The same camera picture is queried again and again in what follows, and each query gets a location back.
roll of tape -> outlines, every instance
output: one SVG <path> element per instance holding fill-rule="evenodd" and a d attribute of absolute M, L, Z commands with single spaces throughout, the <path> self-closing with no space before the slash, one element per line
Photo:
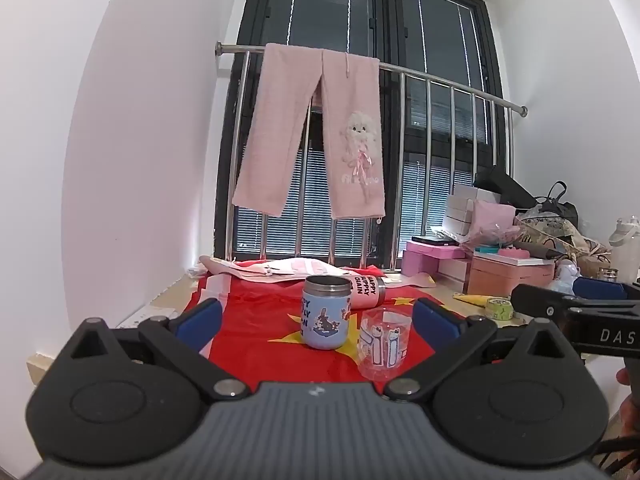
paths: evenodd
<path fill-rule="evenodd" d="M 486 302 L 486 316 L 496 321 L 508 321 L 513 317 L 511 301 L 503 298 L 491 298 Z"/>

black circular disc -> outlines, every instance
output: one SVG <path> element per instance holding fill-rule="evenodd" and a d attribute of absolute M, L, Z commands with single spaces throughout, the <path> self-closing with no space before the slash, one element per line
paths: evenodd
<path fill-rule="evenodd" d="M 550 466 L 590 452 L 607 427 L 607 403 L 585 369 L 544 361 L 501 362 L 448 379 L 433 399 L 445 436 L 508 466 Z"/>
<path fill-rule="evenodd" d="M 43 457 L 86 466 L 155 457 L 189 436 L 199 418 L 198 392 L 177 373 L 101 357 L 45 377 L 26 412 Z"/>

black phone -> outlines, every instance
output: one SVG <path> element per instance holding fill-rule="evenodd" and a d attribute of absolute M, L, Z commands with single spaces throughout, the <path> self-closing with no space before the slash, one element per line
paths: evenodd
<path fill-rule="evenodd" d="M 435 236 L 412 236 L 411 240 L 419 244 L 429 244 L 438 246 L 455 246 L 459 243 L 451 238 L 440 238 Z"/>

handrail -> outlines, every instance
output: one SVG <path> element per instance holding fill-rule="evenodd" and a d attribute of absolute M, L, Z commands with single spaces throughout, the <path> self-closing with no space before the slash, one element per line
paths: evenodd
<path fill-rule="evenodd" d="M 264 47 L 261 45 L 222 44 L 220 42 L 216 44 L 217 57 L 222 56 L 222 54 L 241 54 L 244 52 L 251 52 L 252 54 L 262 54 L 264 53 Z M 501 97 L 496 97 L 495 95 L 488 94 L 487 92 L 471 88 L 471 86 L 461 85 L 460 83 L 456 83 L 455 81 L 449 81 L 448 79 L 444 79 L 443 77 L 438 77 L 433 74 L 427 74 L 426 72 L 419 72 L 417 70 L 412 70 L 404 66 L 391 65 L 389 63 L 382 62 L 380 63 L 380 68 L 382 70 L 389 70 L 389 72 L 396 72 L 399 74 L 404 73 L 410 75 L 411 77 L 415 77 L 416 79 L 422 79 L 423 81 L 431 81 L 447 87 L 453 87 L 456 90 L 460 90 L 461 92 L 476 95 L 486 101 L 492 101 L 503 108 L 511 108 L 514 112 L 519 113 L 522 117 L 526 117 L 529 111 L 526 106 L 519 106 L 517 104 L 506 101 Z"/>
<path fill-rule="evenodd" d="M 233 132 L 233 140 L 232 140 L 232 151 L 231 151 L 231 162 L 230 162 L 230 176 L 229 176 L 229 184 L 228 184 L 228 197 L 226 200 L 226 233 L 225 233 L 225 259 L 231 260 L 233 257 L 233 225 L 234 225 L 234 206 L 232 203 L 233 195 L 236 190 L 236 175 L 238 174 L 238 162 L 239 162 L 239 153 L 240 153 L 240 121 L 242 117 L 242 106 L 244 105 L 245 98 L 245 87 L 246 81 L 248 78 L 249 72 L 249 61 L 251 54 L 260 54 L 264 52 L 263 46 L 258 45 L 232 45 L 232 44 L 216 44 L 216 56 L 221 56 L 222 54 L 244 54 L 244 59 L 242 62 L 242 72 L 240 76 L 240 84 L 238 89 L 238 100 L 236 101 L 236 117 L 234 121 L 234 132 Z M 396 203 L 394 204 L 394 226 L 392 230 L 392 241 L 391 241 L 391 254 L 389 255 L 388 261 L 390 263 L 389 267 L 391 270 L 396 270 L 396 263 L 398 259 L 398 249 L 399 249 L 399 241 L 400 241 L 400 220 L 402 213 L 402 170 L 404 166 L 404 149 L 402 146 L 404 145 L 404 131 L 406 127 L 406 77 L 410 76 L 413 78 L 423 80 L 427 85 L 427 157 L 425 161 L 425 186 L 424 186 L 424 201 L 423 201 L 423 212 L 422 212 L 422 227 L 420 230 L 421 235 L 425 235 L 426 233 L 426 224 L 427 224 L 427 212 L 429 206 L 429 177 L 431 171 L 431 141 L 432 141 L 432 131 L 431 131 L 431 83 L 437 85 L 443 85 L 450 89 L 450 110 L 451 110 L 451 137 L 453 142 L 451 143 L 451 161 L 450 161 L 450 184 L 449 190 L 453 193 L 454 189 L 454 174 L 455 174 L 455 160 L 456 160 L 456 133 L 455 133 L 455 94 L 456 90 L 460 92 L 464 92 L 472 96 L 472 143 L 473 143 L 473 178 L 476 178 L 476 173 L 478 171 L 478 121 L 476 118 L 476 97 L 484 99 L 486 102 L 490 103 L 490 113 L 491 113 L 491 126 L 492 126 L 492 148 L 493 148 L 493 164 L 495 165 L 497 162 L 497 136 L 496 136 L 496 113 L 495 107 L 496 105 L 504 108 L 507 113 L 507 135 L 505 139 L 506 144 L 506 153 L 507 153 L 507 172 L 509 175 L 513 176 L 513 111 L 515 110 L 517 113 L 521 115 L 521 117 L 526 117 L 528 110 L 526 106 L 519 106 L 509 101 L 506 101 L 500 97 L 496 97 L 491 94 L 487 94 L 486 92 L 482 92 L 481 90 L 477 90 L 475 88 L 471 88 L 469 86 L 465 86 L 455 81 L 449 81 L 447 79 L 434 76 L 431 74 L 427 74 L 425 72 L 418 72 L 417 70 L 411 70 L 410 68 L 405 68 L 402 66 L 391 65 L 388 63 L 380 63 L 381 70 L 387 70 L 390 72 L 395 72 L 400 74 L 400 149 L 398 154 L 398 192 L 396 192 Z M 305 143 L 304 146 L 308 149 L 308 128 L 309 128 L 309 118 L 311 112 L 311 103 L 309 103 L 309 108 L 307 111 L 307 119 L 306 119 L 306 131 L 305 131 Z M 296 247 L 295 253 L 296 256 L 302 252 L 302 224 L 304 217 L 304 193 L 305 193 L 305 181 L 306 181 L 306 166 L 307 166 L 307 158 L 303 157 L 302 160 L 302 178 L 300 181 L 300 197 L 298 200 L 298 218 L 296 222 Z M 260 233 L 260 258 L 265 259 L 267 257 L 267 215 L 262 215 L 262 227 Z M 367 253 L 369 249 L 369 232 L 371 227 L 370 219 L 364 219 L 364 228 L 362 234 L 362 248 L 360 253 L 360 267 L 366 267 L 367 265 Z M 330 264 L 333 264 L 335 261 L 335 238 L 336 238 L 336 221 L 331 222 L 331 235 L 329 241 L 329 254 L 328 261 Z"/>

clear plastic cup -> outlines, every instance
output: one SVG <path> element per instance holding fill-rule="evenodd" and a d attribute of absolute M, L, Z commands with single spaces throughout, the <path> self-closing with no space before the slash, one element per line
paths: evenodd
<path fill-rule="evenodd" d="M 358 371 L 371 381 L 388 381 L 399 373 L 409 344 L 411 317 L 393 307 L 362 313 L 358 336 Z"/>

